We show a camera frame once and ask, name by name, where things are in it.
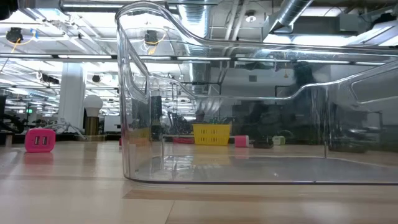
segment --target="ceiling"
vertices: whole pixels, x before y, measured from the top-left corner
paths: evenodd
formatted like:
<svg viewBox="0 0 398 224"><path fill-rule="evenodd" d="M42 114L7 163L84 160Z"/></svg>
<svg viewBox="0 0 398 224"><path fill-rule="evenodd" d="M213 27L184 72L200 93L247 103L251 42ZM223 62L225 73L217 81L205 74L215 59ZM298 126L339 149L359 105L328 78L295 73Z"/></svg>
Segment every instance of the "ceiling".
<svg viewBox="0 0 398 224"><path fill-rule="evenodd" d="M115 3L102 0L102 3ZM211 2L210 36L211 39L224 39L226 24L229 19L232 0ZM336 17L342 11L350 9L350 14L371 12L380 8L393 6L396 1L327 1L315 0L302 16ZM277 12L281 1L250 1L246 11L254 11L256 20L243 20L239 30L240 40L262 42L262 27L267 16ZM85 54L85 55L115 55L116 25L114 12L61 12L58 10L17 11L9 19L0 21L0 52L19 54ZM6 33L11 27L22 28L24 45L15 46L6 39ZM269 41L276 42L281 37L270 35ZM9 95L8 108L26 106L26 103L38 105L40 113L51 116L57 113L59 104L60 85L48 84L38 79L40 74L46 74L62 82L62 64L56 61L33 61L15 58L0 58L0 65L4 66L0 74L0 85L17 86L49 86L50 88L3 88L3 93ZM118 93L114 87L118 86L118 66L116 62L85 62L87 71L86 94L95 94L105 102L104 114L117 114L119 108ZM168 73L180 74L189 69L184 64L148 64L151 72L161 75ZM101 81L92 81L93 75L99 75ZM226 79L229 85L240 82L237 74Z"/></svg>

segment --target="yellow basket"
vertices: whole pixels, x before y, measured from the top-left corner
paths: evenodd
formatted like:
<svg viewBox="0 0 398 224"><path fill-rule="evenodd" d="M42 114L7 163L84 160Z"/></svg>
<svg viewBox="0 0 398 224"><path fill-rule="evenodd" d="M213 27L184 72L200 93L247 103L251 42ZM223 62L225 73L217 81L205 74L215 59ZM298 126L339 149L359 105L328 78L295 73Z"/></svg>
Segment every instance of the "yellow basket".
<svg viewBox="0 0 398 224"><path fill-rule="evenodd" d="M230 131L230 124L193 124L193 136L197 145L226 146Z"/></svg>

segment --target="white lamp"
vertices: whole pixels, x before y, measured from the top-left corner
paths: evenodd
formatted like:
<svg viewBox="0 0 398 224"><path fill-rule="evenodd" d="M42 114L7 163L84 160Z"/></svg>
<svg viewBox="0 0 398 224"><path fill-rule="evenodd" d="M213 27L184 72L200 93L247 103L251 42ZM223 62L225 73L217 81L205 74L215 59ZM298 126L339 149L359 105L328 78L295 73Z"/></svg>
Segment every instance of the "white lamp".
<svg viewBox="0 0 398 224"><path fill-rule="evenodd" d="M103 104L102 99L97 95L88 95L83 101L88 117L98 117Z"/></svg>

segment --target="metal duct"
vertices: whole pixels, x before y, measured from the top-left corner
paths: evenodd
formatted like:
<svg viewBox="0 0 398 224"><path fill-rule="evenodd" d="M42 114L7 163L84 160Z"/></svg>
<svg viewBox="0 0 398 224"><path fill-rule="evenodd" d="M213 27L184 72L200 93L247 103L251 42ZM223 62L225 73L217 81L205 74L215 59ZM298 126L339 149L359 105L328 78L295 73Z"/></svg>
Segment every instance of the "metal duct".
<svg viewBox="0 0 398 224"><path fill-rule="evenodd" d="M178 5L178 11L181 15L182 24L192 33L199 37L206 37L209 31L210 23L210 6L203 5ZM187 53L189 56L208 56L208 48L203 46L188 45ZM189 69L192 82L209 82L210 81L210 64L208 63L191 63ZM203 93L202 86L194 86L195 93Z"/></svg>
<svg viewBox="0 0 398 224"><path fill-rule="evenodd" d="M270 32L280 28L283 28L281 32L292 32L293 23L312 2L313 0L283 1L282 5L280 6L280 10L277 13L267 17L262 33L264 38L266 38Z"/></svg>

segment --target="clear plastic bin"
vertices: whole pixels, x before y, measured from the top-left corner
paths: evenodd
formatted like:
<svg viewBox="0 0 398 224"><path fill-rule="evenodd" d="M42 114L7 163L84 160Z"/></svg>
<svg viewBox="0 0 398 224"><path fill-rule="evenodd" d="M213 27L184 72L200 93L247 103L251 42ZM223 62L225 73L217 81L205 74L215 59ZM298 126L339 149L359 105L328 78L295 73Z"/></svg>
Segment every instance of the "clear plastic bin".
<svg viewBox="0 0 398 224"><path fill-rule="evenodd" d="M151 2L123 7L116 22L126 178L398 182L396 50L208 40L207 21L183 26ZM227 146L173 143L193 138L193 124L231 125Z"/></svg>

